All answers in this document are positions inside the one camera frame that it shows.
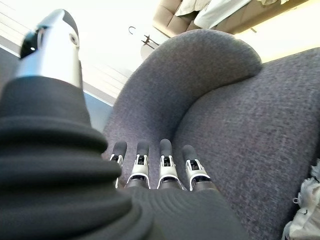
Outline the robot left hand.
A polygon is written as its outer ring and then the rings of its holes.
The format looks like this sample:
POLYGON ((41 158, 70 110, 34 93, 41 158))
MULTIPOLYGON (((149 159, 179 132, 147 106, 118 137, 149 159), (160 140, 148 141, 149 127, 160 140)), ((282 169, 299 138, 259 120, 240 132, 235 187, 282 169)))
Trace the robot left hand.
POLYGON ((30 31, 0 98, 0 237, 3 240, 246 240, 211 182, 188 192, 139 177, 116 188, 93 129, 72 16, 56 9, 30 31))

